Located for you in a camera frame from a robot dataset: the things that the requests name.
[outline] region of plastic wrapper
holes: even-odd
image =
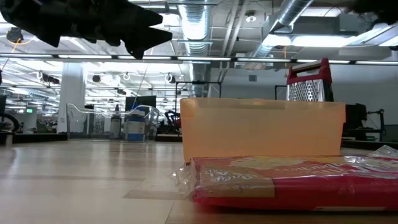
[[[173,178],[190,200],[206,205],[266,210],[398,210],[398,158],[380,154],[196,157],[173,173]]]

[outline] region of ceiling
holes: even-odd
[[[233,1],[208,1],[215,3],[215,6],[211,6],[211,37],[212,45],[209,51],[209,56],[220,56],[221,49],[223,46],[224,37],[226,34],[226,26],[230,18],[230,12],[233,6]],[[248,5],[248,11],[254,11],[256,21],[247,22],[242,21],[241,29],[239,30],[238,38],[233,47],[233,55],[236,53],[249,53],[257,48],[262,42],[261,27],[266,19],[266,16],[271,15],[279,10],[279,6],[282,1],[251,1]],[[318,1],[309,7],[302,16],[313,17],[313,20],[317,20],[320,17],[336,17],[344,11],[345,1],[328,0]],[[169,14],[163,15],[164,22],[158,26],[158,29],[165,29],[174,34],[171,42],[160,44],[153,49],[146,52],[146,55],[185,55],[185,45],[179,43],[179,40],[183,40],[182,28],[180,27],[180,18],[178,15]],[[126,55],[124,44],[119,47],[111,47],[107,43],[99,41],[97,44],[91,44],[83,39],[76,39],[70,37],[64,37],[61,39],[61,43],[58,48],[52,47],[41,40],[35,38],[33,35],[24,32],[24,41],[15,46],[12,42],[9,42],[6,38],[6,32],[13,25],[8,24],[4,19],[0,18],[0,48],[2,53],[15,53],[21,54],[100,54],[100,55]],[[271,54],[277,58],[309,58],[319,59],[322,57],[329,57],[333,60],[383,60],[390,56],[391,51],[388,47],[362,47],[362,48],[334,48],[334,47],[296,47],[286,46],[276,47],[272,49]],[[1,58],[0,63],[4,65],[6,58]],[[129,90],[127,96],[135,95],[157,95],[159,98],[166,98],[169,104],[164,103],[164,110],[171,110],[174,106],[172,101],[174,100],[174,84],[170,84],[165,81],[167,74],[173,75],[177,80],[180,81],[191,81],[190,79],[190,65],[186,63],[116,63],[116,62],[84,62],[83,63],[85,72],[88,75],[87,78],[87,90],[86,91],[86,103],[95,104],[98,108],[103,107],[105,110],[113,110],[115,103],[109,102],[110,98],[113,100],[120,100],[117,103],[123,105],[123,95],[117,94],[116,90],[95,90],[96,87],[114,86],[139,88],[140,85],[143,90]],[[63,62],[59,61],[30,61],[11,58],[3,72],[3,82],[10,85],[22,85],[22,86],[48,86],[48,83],[44,83],[38,79],[41,76],[40,73],[45,73],[54,78],[62,81],[62,70]],[[212,70],[213,78],[217,75],[213,75],[218,72],[215,69]],[[247,79],[248,71],[238,70],[231,68],[228,76],[228,82],[239,85],[242,79]],[[283,79],[283,76],[277,75],[268,78],[265,82],[275,80],[279,82]],[[93,82],[93,75],[107,76],[107,83],[95,83]],[[263,85],[261,78],[257,83],[244,82],[245,85]],[[10,89],[1,89],[3,93],[9,95],[8,98],[13,99],[7,101],[10,105],[26,104],[31,100],[41,102],[42,105],[49,104],[48,108],[52,105],[51,110],[40,110],[44,114],[52,114],[57,112],[57,105],[59,104],[59,88],[24,88],[30,94],[26,95],[24,91],[15,91]],[[192,96],[190,91],[183,91],[180,98]],[[16,98],[22,98],[24,100],[17,101]]]

